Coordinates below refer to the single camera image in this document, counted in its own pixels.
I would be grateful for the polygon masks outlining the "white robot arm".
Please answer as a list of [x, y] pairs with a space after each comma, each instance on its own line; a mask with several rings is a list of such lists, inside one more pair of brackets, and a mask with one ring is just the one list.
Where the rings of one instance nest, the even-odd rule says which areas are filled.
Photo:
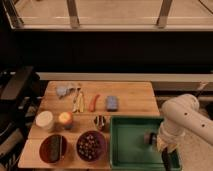
[[157, 149], [171, 153], [185, 135], [185, 129], [213, 145], [213, 121], [199, 113], [199, 101], [191, 94], [171, 98], [162, 104], [164, 120], [157, 134]]

